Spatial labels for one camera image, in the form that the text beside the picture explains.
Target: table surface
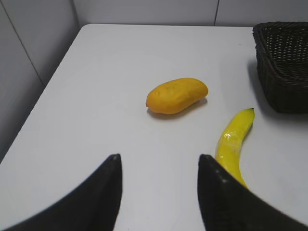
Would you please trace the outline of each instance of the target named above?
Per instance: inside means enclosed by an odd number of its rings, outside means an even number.
[[[252,192],[308,224],[308,117],[280,115],[256,72],[252,28],[84,26],[0,165],[0,229],[45,209],[110,154],[123,161],[115,231],[204,231],[199,155],[240,110],[256,118],[240,167]],[[154,115],[147,94],[193,77],[206,100]]]

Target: white wall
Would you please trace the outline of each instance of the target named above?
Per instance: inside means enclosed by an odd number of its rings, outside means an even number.
[[[220,0],[217,26],[308,21],[308,0]]]
[[[0,162],[43,91],[0,4]]]
[[[2,0],[46,86],[79,31],[70,0]]]
[[[218,0],[74,0],[80,24],[213,26]]]
[[[308,21],[308,0],[74,0],[80,24],[253,26]]]

